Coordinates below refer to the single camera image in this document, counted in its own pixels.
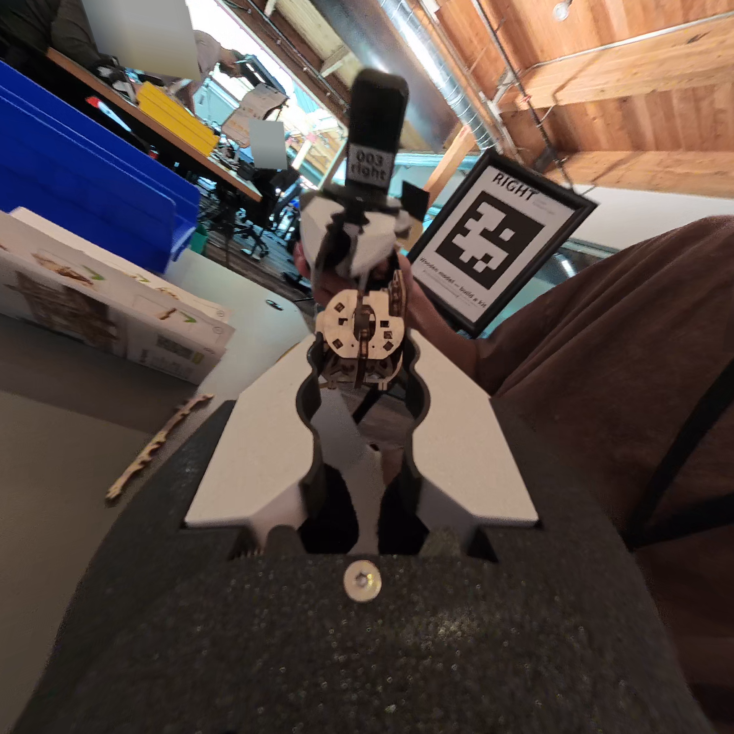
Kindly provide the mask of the yellow storage bin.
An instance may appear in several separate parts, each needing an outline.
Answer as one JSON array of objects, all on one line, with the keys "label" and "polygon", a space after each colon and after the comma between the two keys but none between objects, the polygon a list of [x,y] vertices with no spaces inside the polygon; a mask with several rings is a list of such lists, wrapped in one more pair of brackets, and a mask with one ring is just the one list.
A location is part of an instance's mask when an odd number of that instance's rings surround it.
[{"label": "yellow storage bin", "polygon": [[161,87],[149,81],[136,91],[139,109],[169,132],[209,157],[219,143],[219,135],[175,101]]}]

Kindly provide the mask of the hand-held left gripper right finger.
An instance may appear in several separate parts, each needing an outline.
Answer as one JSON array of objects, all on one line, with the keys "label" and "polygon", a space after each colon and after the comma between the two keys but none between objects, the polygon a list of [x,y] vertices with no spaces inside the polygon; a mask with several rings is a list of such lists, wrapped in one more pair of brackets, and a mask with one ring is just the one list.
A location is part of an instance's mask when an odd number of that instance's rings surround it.
[{"label": "hand-held left gripper right finger", "polygon": [[539,516],[489,395],[418,332],[404,344],[403,501],[429,529],[530,528]]}]

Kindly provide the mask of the person's right hand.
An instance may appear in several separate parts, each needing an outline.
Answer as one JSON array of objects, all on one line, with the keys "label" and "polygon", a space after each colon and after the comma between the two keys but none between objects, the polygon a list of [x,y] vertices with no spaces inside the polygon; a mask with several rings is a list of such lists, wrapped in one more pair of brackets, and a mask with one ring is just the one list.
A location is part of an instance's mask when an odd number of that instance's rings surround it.
[{"label": "person's right hand", "polygon": [[[310,281],[314,299],[319,305],[326,306],[342,290],[356,289],[351,280],[340,277],[334,270],[324,271],[318,277],[313,276],[310,273],[310,266],[305,258],[301,241],[297,242],[293,256],[300,275]],[[435,339],[441,336],[448,327],[421,287],[415,282],[408,259],[402,254],[398,254],[397,259],[407,288],[406,325],[435,343]]]}]

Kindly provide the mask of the black office chair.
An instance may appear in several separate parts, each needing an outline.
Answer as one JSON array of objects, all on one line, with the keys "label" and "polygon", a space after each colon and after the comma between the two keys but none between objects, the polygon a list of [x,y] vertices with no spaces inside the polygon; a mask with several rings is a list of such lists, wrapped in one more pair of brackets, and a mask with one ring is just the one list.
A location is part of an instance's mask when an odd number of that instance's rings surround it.
[{"label": "black office chair", "polygon": [[249,256],[260,259],[268,256],[270,249],[263,241],[263,235],[271,229],[271,215],[274,209],[274,200],[261,195],[259,201],[254,201],[239,191],[226,192],[222,199],[223,204],[223,237],[225,247],[225,263],[230,262],[230,241],[236,234],[252,238],[252,247]]}]

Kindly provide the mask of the wooden model assembly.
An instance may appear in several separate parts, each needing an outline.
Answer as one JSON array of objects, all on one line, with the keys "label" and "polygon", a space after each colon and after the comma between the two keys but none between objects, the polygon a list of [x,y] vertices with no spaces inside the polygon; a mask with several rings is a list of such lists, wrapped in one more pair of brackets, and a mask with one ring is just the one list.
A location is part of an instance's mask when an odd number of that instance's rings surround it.
[{"label": "wooden model assembly", "polygon": [[391,318],[388,289],[342,290],[317,316],[324,341],[321,378],[328,389],[367,386],[387,391],[402,369],[405,322]]}]

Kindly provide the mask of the wooden workbench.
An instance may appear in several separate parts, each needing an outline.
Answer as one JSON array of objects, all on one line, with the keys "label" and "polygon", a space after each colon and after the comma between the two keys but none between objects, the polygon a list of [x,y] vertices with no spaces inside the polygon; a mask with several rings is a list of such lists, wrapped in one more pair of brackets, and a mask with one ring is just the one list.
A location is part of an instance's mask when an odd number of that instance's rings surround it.
[{"label": "wooden workbench", "polygon": [[233,171],[222,166],[216,160],[204,156],[73,60],[68,59],[55,49],[49,49],[46,56],[57,67],[92,89],[97,97],[105,99],[106,103],[116,110],[119,117],[133,131],[141,132],[145,130],[145,134],[151,142],[154,140],[161,142],[163,149],[181,163],[186,170],[195,172],[205,179],[214,180],[226,188],[232,188],[243,194],[246,200],[261,202],[260,191],[250,182],[239,178]]}]

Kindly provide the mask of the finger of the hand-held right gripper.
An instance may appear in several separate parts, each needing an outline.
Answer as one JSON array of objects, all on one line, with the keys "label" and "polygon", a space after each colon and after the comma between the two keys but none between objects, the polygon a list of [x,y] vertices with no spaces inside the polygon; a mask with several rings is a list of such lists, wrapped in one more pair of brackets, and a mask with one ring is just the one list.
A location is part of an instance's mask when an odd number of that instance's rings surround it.
[{"label": "finger of the hand-held right gripper", "polygon": [[402,208],[395,214],[367,211],[364,213],[364,220],[357,229],[351,259],[352,277],[368,275],[395,250],[399,236],[403,236],[411,228],[411,215]]},{"label": "finger of the hand-held right gripper", "polygon": [[346,207],[322,194],[302,195],[299,207],[300,238],[311,276],[335,270],[349,254]]}]

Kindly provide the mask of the person's right forearm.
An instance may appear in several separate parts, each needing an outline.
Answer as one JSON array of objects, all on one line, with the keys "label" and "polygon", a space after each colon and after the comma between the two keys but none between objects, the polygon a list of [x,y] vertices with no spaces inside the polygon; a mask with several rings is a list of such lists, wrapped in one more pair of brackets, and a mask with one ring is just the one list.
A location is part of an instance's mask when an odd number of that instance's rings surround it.
[{"label": "person's right forearm", "polygon": [[493,337],[467,339],[454,332],[425,297],[416,301],[411,312],[414,327],[427,342],[489,395],[496,392],[497,379],[491,366],[496,351]]}]

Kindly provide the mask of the jagged wooden strip part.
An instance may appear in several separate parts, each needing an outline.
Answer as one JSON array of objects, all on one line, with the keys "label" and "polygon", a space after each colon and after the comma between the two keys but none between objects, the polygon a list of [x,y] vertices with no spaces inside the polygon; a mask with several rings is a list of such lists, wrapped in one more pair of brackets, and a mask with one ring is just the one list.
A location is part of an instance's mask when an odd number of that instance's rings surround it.
[{"label": "jagged wooden strip part", "polygon": [[136,455],[135,459],[109,486],[104,496],[104,502],[108,505],[116,503],[123,495],[129,482],[151,463],[155,453],[166,444],[177,426],[185,421],[198,407],[209,403],[214,397],[213,393],[199,393],[179,406],[163,427],[154,434]]}]

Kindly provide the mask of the black framed marker sign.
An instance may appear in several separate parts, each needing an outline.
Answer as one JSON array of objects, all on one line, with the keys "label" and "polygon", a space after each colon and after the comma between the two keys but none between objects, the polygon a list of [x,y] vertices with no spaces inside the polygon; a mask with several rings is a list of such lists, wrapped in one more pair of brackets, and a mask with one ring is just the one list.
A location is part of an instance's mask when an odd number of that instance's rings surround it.
[{"label": "black framed marker sign", "polygon": [[597,206],[486,150],[408,252],[412,276],[477,338]]}]

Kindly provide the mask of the large blue storage bin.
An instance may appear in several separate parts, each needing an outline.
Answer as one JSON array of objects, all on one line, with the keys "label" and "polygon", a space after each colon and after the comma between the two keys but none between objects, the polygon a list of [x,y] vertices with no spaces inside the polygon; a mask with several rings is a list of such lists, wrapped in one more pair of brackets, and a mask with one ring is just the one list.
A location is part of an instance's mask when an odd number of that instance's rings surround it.
[{"label": "large blue storage bin", "polygon": [[1,210],[25,208],[163,274],[195,232],[197,187],[1,63]]}]

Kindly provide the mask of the silver spiral duct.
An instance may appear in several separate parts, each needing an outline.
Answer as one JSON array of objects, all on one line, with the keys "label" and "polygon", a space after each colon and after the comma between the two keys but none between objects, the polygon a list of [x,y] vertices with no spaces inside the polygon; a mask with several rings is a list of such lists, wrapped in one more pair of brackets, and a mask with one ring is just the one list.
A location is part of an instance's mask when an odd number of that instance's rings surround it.
[{"label": "silver spiral duct", "polygon": [[458,120],[469,127],[480,150],[503,152],[489,100],[424,2],[378,1],[420,66]]}]

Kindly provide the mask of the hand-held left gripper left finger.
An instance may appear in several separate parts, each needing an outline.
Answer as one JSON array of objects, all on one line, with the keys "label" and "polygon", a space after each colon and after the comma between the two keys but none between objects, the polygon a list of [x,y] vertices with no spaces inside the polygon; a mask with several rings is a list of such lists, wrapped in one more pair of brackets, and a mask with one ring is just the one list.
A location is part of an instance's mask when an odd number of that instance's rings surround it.
[{"label": "hand-held left gripper left finger", "polygon": [[236,400],[185,516],[191,528],[236,526],[268,534],[299,528],[326,500],[322,446],[321,335],[307,336]]}]

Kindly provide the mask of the white model kit box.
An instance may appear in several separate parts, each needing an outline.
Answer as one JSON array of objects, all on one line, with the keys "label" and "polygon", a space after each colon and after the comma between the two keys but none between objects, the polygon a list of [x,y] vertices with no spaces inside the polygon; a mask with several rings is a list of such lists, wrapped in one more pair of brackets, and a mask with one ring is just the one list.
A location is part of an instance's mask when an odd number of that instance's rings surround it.
[{"label": "white model kit box", "polygon": [[230,310],[26,208],[1,215],[1,313],[194,385],[235,334]]}]

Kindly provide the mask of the grey ventilation duct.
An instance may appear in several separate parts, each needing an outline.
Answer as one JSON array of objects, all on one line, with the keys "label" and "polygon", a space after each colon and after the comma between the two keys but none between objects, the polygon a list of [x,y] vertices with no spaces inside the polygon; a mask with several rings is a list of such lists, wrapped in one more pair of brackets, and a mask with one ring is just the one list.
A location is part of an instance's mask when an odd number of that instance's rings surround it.
[{"label": "grey ventilation duct", "polygon": [[459,123],[416,54],[377,1],[313,1],[318,13],[368,68],[402,77],[409,87],[405,121],[433,153]]}]

